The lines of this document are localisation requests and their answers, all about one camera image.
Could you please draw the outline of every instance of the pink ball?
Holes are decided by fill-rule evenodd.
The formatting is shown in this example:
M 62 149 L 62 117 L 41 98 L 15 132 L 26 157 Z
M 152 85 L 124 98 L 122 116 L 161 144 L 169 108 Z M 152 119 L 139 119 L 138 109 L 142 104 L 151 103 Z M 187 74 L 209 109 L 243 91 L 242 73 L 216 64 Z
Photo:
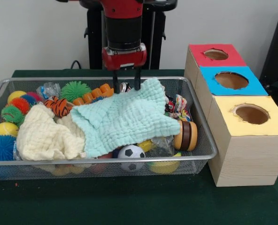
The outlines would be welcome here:
M 27 92 L 27 94 L 32 96 L 32 97 L 34 97 L 37 102 L 41 102 L 42 101 L 41 97 L 36 92 L 30 91 L 30 92 Z

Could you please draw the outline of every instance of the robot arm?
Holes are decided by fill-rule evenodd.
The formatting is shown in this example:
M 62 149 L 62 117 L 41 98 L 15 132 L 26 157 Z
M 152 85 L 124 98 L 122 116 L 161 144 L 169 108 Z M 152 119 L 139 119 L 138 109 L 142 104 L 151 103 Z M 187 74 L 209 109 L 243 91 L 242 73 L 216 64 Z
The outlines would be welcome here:
M 135 90 L 140 89 L 140 68 L 147 59 L 147 50 L 141 43 L 143 8 L 150 11 L 169 11 L 178 0 L 79 0 L 87 8 L 103 7 L 106 17 L 108 46 L 102 50 L 102 60 L 107 70 L 113 71 L 115 93 L 119 93 L 117 70 L 136 68 Z

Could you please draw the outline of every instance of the soccer ball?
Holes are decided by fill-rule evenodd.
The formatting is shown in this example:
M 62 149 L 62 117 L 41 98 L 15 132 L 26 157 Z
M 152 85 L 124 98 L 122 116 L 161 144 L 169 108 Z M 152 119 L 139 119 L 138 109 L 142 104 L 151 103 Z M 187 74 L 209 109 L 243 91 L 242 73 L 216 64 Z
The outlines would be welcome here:
M 119 154 L 118 158 L 145 158 L 142 148 L 136 145 L 124 146 Z M 121 163 L 121 168 L 127 172 L 136 172 L 143 167 L 144 163 Z

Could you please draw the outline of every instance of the yellow ball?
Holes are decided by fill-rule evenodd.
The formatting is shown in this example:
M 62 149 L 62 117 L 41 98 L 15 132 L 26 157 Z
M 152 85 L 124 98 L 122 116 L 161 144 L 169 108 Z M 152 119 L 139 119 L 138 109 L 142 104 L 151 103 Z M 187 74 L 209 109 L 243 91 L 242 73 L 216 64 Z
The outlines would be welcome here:
M 14 91 L 12 94 L 9 95 L 8 97 L 8 104 L 14 99 L 14 98 L 19 98 L 21 97 L 22 95 L 26 95 L 26 92 L 25 91 L 22 91 L 22 90 L 17 90 L 17 91 Z
M 17 137 L 19 128 L 10 122 L 0 123 L 0 135 L 11 135 Z

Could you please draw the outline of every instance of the white wall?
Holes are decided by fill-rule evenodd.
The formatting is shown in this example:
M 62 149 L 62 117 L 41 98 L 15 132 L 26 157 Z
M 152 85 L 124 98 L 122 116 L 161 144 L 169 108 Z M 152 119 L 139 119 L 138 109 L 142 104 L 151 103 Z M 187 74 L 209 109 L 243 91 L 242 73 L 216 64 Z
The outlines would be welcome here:
M 278 0 L 179 0 L 167 12 L 161 68 L 184 68 L 188 43 L 232 43 L 260 75 Z M 86 9 L 77 2 L 0 0 L 0 80 L 16 69 L 89 67 Z

